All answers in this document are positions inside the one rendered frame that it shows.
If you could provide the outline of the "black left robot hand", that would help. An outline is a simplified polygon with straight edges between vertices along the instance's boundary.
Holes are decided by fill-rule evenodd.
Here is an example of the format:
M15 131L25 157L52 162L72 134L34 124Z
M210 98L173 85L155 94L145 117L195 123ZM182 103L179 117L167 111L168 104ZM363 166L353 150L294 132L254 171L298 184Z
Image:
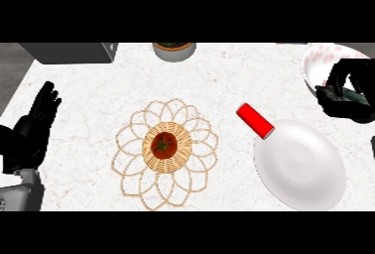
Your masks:
M47 81L36 96L30 113L19 118L15 127L0 125L0 156L6 175L13 175L22 169L37 169L43 164L61 103L55 84Z

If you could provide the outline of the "dark grey box appliance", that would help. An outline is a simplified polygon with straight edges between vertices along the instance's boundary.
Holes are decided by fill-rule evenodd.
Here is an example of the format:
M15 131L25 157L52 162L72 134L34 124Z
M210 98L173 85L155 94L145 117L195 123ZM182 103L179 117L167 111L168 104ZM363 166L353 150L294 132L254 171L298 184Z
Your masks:
M109 64L118 43L21 43L41 64Z

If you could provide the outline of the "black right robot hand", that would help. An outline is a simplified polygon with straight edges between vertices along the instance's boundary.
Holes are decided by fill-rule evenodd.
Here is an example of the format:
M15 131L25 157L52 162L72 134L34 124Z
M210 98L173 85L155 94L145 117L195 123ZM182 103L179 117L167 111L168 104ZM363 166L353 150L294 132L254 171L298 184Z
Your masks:
M357 93L368 103L343 100L344 83L350 79ZM329 117L347 118L357 123L375 121L375 60L341 59L332 66L326 85L316 86L316 98Z

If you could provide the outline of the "red tomato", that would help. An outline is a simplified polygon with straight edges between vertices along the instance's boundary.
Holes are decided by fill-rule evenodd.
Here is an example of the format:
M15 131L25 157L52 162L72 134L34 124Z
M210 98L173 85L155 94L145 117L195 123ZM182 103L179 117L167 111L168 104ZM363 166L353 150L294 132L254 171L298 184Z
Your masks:
M152 144L151 152L157 159L170 159L177 151L177 140L171 133L161 132L157 134Z

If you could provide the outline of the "white bowl with pink pattern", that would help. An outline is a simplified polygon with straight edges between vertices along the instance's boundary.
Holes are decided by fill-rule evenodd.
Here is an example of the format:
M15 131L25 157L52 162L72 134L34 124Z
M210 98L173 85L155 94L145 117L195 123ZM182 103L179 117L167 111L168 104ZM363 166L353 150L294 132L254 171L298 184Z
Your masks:
M341 59L368 59L357 50L337 44L315 44L301 57L301 73L307 88L316 94L315 87L325 86L332 66Z

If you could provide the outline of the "woven flower-shaped placemat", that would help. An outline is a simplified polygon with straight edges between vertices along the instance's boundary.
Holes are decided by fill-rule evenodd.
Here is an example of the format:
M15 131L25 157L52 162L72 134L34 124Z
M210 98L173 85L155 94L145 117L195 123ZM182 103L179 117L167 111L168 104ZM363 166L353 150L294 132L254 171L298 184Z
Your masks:
M161 132L177 140L176 154L165 160L151 152ZM189 196L207 189L210 171L219 163L219 135L198 108L179 98L151 101L132 113L114 142L111 169L120 176L121 194L137 198L151 211L183 206Z

